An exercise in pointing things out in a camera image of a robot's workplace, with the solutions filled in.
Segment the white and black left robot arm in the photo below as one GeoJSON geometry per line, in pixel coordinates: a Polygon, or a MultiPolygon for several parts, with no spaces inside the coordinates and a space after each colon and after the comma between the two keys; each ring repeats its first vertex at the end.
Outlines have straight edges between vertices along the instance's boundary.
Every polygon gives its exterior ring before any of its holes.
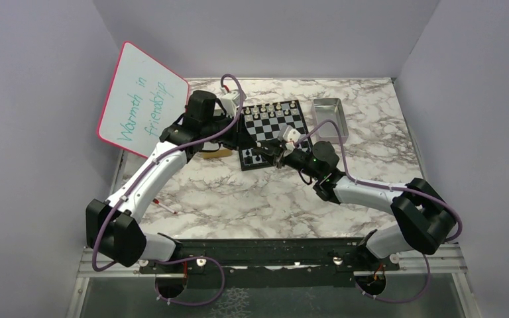
{"type": "Polygon", "coordinates": [[[129,267],[139,260],[155,260],[166,272],[182,263],[178,242],[163,234],[144,233],[140,222],[147,207],[171,177],[181,170],[207,142],[229,150],[256,146],[242,116],[245,93],[228,91],[224,96],[195,90],[185,111],[166,127],[152,154],[137,172],[105,201],[92,200],[85,210],[87,245],[96,272],[97,255],[112,264],[129,267]]]}

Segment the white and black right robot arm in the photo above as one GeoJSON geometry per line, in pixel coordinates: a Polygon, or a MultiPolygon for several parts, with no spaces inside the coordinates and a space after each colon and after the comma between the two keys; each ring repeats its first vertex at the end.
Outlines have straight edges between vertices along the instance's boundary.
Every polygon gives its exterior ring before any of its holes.
{"type": "Polygon", "coordinates": [[[397,252],[416,250],[432,255],[447,240],[457,216],[423,179],[407,184],[373,183],[351,179],[337,164],[339,156],[330,142],[317,142],[311,150],[289,150],[276,139],[262,141],[254,149],[277,168],[289,167],[314,180],[313,190],[324,201],[355,204],[387,212],[394,226],[371,231],[358,245],[357,264],[366,270],[397,252]]]}

